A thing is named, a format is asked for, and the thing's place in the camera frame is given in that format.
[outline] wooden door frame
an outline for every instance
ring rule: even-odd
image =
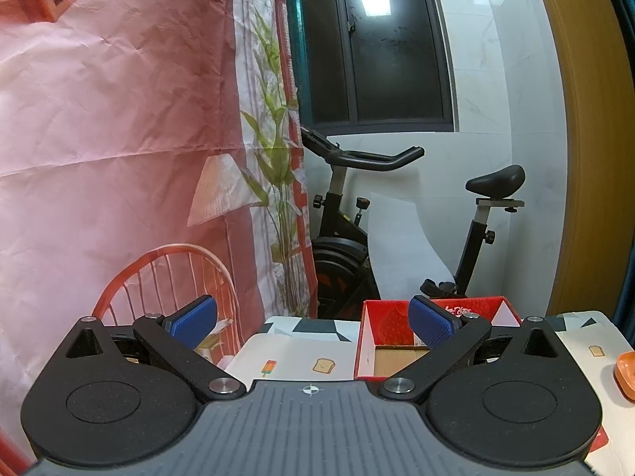
[[[635,88],[611,0],[544,0],[563,81],[568,176],[549,314],[612,317],[635,229]]]

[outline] triangular cutout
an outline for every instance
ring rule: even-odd
[[[534,329],[529,335],[525,354],[530,356],[542,356],[543,358],[557,358],[558,354],[549,343],[547,336],[542,329]]]
[[[75,342],[66,353],[66,358],[83,358],[84,356],[94,356],[103,352],[93,330],[84,329],[79,333]]]

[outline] printed fabric backdrop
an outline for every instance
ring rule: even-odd
[[[0,0],[0,427],[84,315],[316,311],[285,0]]]

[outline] red box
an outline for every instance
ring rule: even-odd
[[[512,305],[502,296],[437,299],[433,302],[458,317],[464,311],[478,313],[488,319],[493,326],[519,326],[521,323]],[[378,376],[375,371],[375,360],[379,349],[400,351],[397,356],[405,361],[411,358],[414,361],[427,351],[408,325],[408,303],[409,301],[364,302],[355,358],[354,377],[356,380],[383,381],[386,379],[387,376]]]

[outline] exercise bike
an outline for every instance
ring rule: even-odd
[[[516,213],[519,207],[524,207],[525,203],[522,200],[509,198],[524,183],[525,170],[517,164],[470,179],[466,183],[466,190],[486,198],[476,199],[476,213],[470,225],[454,281],[436,284],[431,279],[426,279],[420,287],[423,294],[431,299],[458,299],[466,296],[483,242],[491,245],[496,239],[495,232],[487,229],[487,219],[491,208],[502,207],[508,213]]]
[[[397,155],[342,150],[326,136],[301,127],[306,148],[331,167],[331,183],[326,198],[316,195],[313,207],[323,209],[319,236],[312,241],[317,273],[318,316],[325,319],[359,319],[365,300],[379,299],[379,291],[368,258],[368,235],[360,227],[362,211],[370,200],[358,197],[358,213],[350,220],[340,210],[348,168],[391,172],[423,157],[420,146]]]

